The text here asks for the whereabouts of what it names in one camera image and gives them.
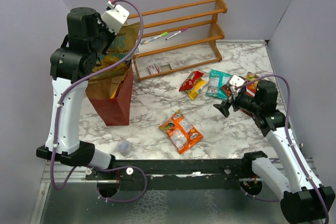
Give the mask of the dark red chips bag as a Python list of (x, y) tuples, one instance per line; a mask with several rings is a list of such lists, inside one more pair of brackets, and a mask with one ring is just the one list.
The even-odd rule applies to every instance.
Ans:
[[(259, 77), (259, 76), (256, 75), (255, 73), (247, 72), (247, 74), (246, 74), (246, 76), (244, 77), (244, 79), (245, 79), (246, 82), (250, 82), (250, 81), (252, 81), (252, 80), (257, 79), (258, 77)], [(249, 84), (249, 85), (246, 86), (246, 94), (247, 94), (247, 95), (249, 95), (249, 96), (251, 96), (251, 97), (254, 97), (254, 96), (255, 96), (256, 89), (257, 89), (257, 83), (258, 83), (258, 82), (254, 82), (254, 83)], [(250, 112), (248, 112), (248, 111), (246, 111), (246, 110), (244, 110), (244, 109), (242, 109), (242, 111), (243, 111), (245, 114), (249, 115), (250, 117), (253, 116), (252, 113), (250, 113)]]

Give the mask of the gold brown chips bag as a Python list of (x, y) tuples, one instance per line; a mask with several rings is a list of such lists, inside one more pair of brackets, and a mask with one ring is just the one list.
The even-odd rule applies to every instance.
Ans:
[[(139, 31), (140, 22), (123, 25), (116, 38), (108, 48), (107, 53), (98, 57), (96, 67), (92, 70), (92, 72), (100, 71), (101, 69), (107, 68), (123, 59), (129, 51), (133, 49), (135, 43), (137, 42)], [(132, 56), (115, 68), (90, 78), (89, 81), (94, 82), (124, 75), (130, 67), (131, 58)]]

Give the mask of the brown and red paper bag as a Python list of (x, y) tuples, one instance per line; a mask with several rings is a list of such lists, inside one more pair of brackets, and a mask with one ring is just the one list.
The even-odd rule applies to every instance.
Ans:
[(97, 114), (107, 126), (129, 125), (130, 103), (133, 90), (133, 70), (130, 63), (126, 77), (117, 97), (110, 98), (112, 78), (88, 82), (86, 95)]

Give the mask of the yellow honey dijon chips bag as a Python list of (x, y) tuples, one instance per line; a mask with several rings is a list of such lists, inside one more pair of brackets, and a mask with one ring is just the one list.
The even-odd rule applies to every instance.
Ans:
[(113, 77), (111, 80), (111, 88), (110, 88), (110, 98), (113, 99), (118, 96), (121, 87), (128, 76), (128, 72), (126, 72), (123, 76)]

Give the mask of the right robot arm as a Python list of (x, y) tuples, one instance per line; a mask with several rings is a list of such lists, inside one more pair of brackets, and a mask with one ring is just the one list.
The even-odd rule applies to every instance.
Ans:
[(329, 210), (335, 200), (332, 187), (324, 186), (308, 165), (293, 136), (288, 115), (277, 109), (276, 84), (257, 78), (255, 95), (246, 93), (249, 84), (233, 75), (224, 88), (229, 97), (214, 107), (225, 117), (229, 108), (245, 110), (252, 114), (256, 126), (272, 145), (282, 167), (280, 172), (261, 151), (246, 153), (241, 171), (246, 177), (260, 177), (274, 192), (280, 202), (283, 216), (289, 223), (324, 220), (329, 223)]

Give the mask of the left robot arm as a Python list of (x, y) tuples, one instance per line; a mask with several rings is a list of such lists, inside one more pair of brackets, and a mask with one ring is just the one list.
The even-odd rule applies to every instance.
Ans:
[(97, 167), (102, 178), (110, 179), (116, 172), (111, 163), (113, 157), (91, 143), (80, 141), (78, 127), (89, 75), (122, 24), (113, 19), (112, 10), (99, 14), (92, 8), (77, 7), (67, 15), (67, 27), (60, 48), (50, 57), (53, 111), (48, 139), (36, 150), (36, 155), (72, 167)]

